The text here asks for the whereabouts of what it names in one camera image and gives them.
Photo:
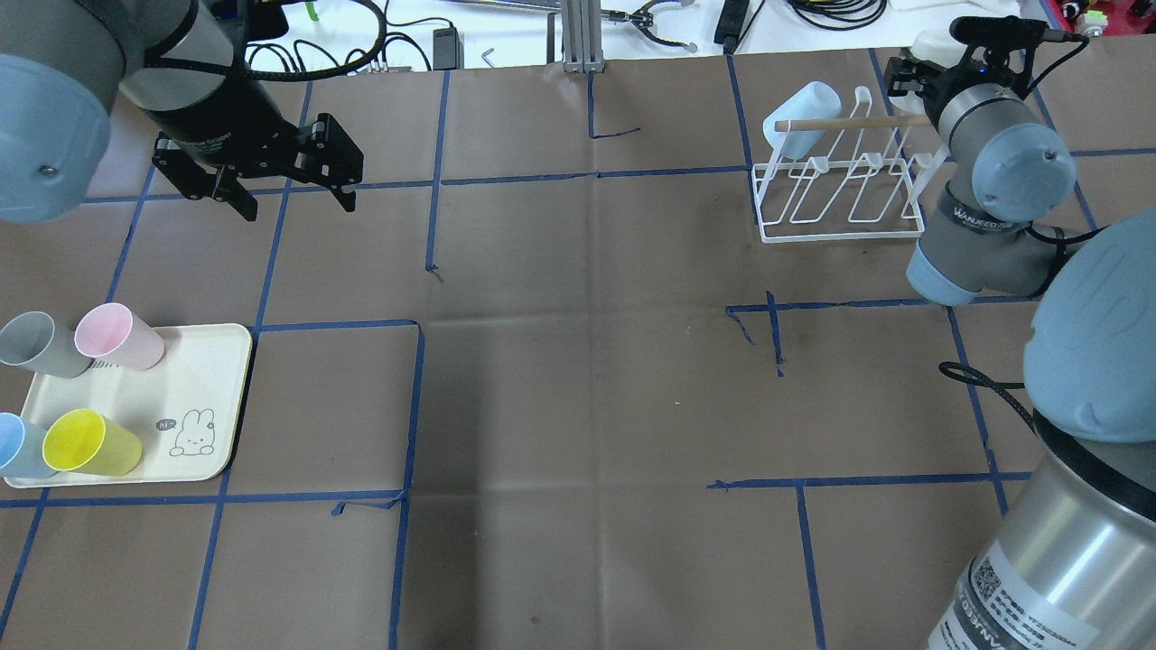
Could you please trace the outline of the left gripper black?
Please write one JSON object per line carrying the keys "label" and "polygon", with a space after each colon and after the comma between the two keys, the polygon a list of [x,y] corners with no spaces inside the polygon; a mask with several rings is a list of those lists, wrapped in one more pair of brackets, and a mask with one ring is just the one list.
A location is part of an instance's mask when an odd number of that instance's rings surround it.
{"label": "left gripper black", "polygon": [[153,164],[186,200],[227,204],[255,222],[255,197],[242,180],[284,177],[329,190],[356,210],[364,153],[334,115],[298,128],[255,79],[227,77],[186,108],[151,110],[160,132]]}

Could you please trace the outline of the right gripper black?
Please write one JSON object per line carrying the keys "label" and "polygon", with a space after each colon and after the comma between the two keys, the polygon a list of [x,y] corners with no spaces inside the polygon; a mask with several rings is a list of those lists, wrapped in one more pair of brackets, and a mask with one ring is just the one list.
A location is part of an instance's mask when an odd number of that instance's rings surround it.
{"label": "right gripper black", "polygon": [[986,67],[971,59],[944,67],[903,50],[888,58],[885,66],[885,95],[905,115],[942,115],[949,99],[988,82]]}

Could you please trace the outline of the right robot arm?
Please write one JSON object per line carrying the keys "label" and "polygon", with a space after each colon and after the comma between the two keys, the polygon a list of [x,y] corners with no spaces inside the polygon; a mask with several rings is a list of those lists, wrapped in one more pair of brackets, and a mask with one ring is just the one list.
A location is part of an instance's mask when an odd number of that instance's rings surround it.
{"label": "right robot arm", "polygon": [[1061,136],[1001,62],[889,60],[956,172],[907,267],[925,300],[1037,300],[1025,420],[1043,457],[968,561],[925,649],[1140,649],[1153,641],[1153,209],[1083,238],[1035,221],[1075,185]]}

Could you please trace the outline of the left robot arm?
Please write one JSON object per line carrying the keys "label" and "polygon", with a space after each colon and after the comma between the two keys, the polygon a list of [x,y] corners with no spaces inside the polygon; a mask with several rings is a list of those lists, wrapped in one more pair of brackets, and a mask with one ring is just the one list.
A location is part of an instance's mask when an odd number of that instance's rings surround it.
{"label": "left robot arm", "polygon": [[332,115],[298,126],[265,84],[342,77],[383,49],[323,71],[253,71],[251,42],[286,34],[281,1],[5,1],[1,217],[34,226],[88,194],[108,152],[116,98],[158,128],[151,162],[187,200],[257,215],[243,180],[284,177],[356,206],[364,155]]}

